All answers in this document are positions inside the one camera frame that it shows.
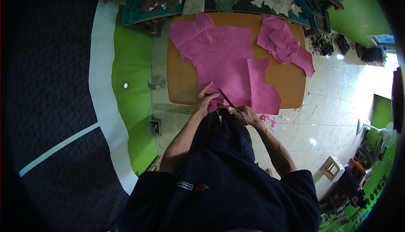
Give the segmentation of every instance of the pink paper scrap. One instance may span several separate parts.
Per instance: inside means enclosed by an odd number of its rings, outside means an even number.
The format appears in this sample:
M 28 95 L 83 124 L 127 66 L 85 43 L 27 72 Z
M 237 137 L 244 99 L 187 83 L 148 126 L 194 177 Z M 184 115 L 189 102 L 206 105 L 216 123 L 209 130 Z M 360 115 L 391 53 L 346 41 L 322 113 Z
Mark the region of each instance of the pink paper scrap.
M 257 45 L 266 49 L 281 64 L 294 63 L 310 78 L 315 73 L 311 53 L 295 41 L 287 24 L 277 17 L 263 17 Z
M 223 59 L 254 58 L 250 27 L 216 27 L 207 13 L 198 12 L 193 21 L 170 24 L 169 37 L 182 60 L 194 66 Z
M 236 106 L 250 106 L 255 113 L 277 114 L 281 106 L 280 95 L 275 86 L 265 81 L 265 70 L 269 59 L 217 60 L 197 65 L 198 88 L 211 81 L 214 84 L 206 93 L 217 93 L 219 89 Z M 222 97 L 211 100 L 209 112 L 218 104 L 229 104 Z

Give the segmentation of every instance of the chair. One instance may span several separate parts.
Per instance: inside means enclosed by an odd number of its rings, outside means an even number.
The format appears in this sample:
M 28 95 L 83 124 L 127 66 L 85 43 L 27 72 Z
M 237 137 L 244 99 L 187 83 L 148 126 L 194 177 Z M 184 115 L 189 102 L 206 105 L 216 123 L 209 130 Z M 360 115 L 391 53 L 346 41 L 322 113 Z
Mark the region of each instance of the chair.
M 325 164 L 319 169 L 330 181 L 336 182 L 345 172 L 345 167 L 340 163 L 340 161 L 330 155 L 326 160 Z

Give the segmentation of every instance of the left hand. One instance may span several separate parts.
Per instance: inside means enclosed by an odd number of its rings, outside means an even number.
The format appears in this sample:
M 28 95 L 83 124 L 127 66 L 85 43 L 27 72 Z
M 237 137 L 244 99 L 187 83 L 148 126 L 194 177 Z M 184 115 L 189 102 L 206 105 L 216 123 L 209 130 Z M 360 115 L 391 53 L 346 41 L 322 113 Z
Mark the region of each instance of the left hand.
M 208 114 L 209 102 L 220 95 L 220 93 L 213 93 L 209 96 L 205 96 L 205 92 L 208 90 L 208 88 L 211 87 L 213 83 L 214 82 L 211 81 L 206 87 L 204 87 L 199 93 L 197 93 L 195 112 L 201 113 L 203 117 Z

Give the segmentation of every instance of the right hand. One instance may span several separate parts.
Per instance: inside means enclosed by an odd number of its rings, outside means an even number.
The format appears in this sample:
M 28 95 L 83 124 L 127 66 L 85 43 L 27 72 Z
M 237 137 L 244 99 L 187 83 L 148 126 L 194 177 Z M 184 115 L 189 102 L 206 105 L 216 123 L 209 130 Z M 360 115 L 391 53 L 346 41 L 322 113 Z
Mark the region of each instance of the right hand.
M 257 127 L 259 126 L 259 124 L 262 123 L 261 120 L 260 120 L 260 118 L 259 118 L 259 116 L 257 116 L 257 115 L 253 112 L 252 108 L 250 108 L 250 107 L 244 105 L 244 106 L 242 106 L 242 107 L 238 107 L 238 109 L 239 109 L 240 112 L 243 114 L 243 117 L 242 117 L 242 116 L 238 113 L 238 111 L 237 111 L 235 108 L 233 108 L 233 107 L 229 107 L 229 108 L 228 108 L 228 111 L 229 111 L 230 113 L 235 114 L 236 117 L 239 118 L 239 119 L 240 119 L 241 121 L 243 121 L 243 122 L 244 122 L 243 118 L 245 118 L 246 121 L 247 121 L 247 124 L 248 124 L 248 125 L 251 125 L 251 126 L 254 127 L 254 128 L 257 128 Z

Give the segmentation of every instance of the wooden table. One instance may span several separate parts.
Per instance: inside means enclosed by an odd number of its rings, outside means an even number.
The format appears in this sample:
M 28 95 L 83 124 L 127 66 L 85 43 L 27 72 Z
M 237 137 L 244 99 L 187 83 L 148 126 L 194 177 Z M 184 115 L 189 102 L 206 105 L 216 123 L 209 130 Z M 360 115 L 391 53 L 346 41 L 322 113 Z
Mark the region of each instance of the wooden table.
M 253 50 L 255 59 L 269 57 L 269 67 L 266 69 L 266 82 L 276 86 L 276 91 L 281 97 L 281 108 L 298 108 L 302 105 L 305 92 L 306 75 L 304 70 L 293 63 L 278 63 L 267 50 L 256 44 L 262 15 L 249 13 L 209 13 L 217 26 L 250 27 L 252 29 Z M 195 15 L 186 15 L 173 18 L 172 22 L 180 20 L 194 20 Z M 288 23 L 295 40 L 301 42 L 305 49 L 305 39 L 302 27 Z M 195 105 L 198 89 L 197 69 L 190 61 L 180 59 L 180 52 L 169 38 L 167 46 L 167 84 L 169 99 L 172 103 Z

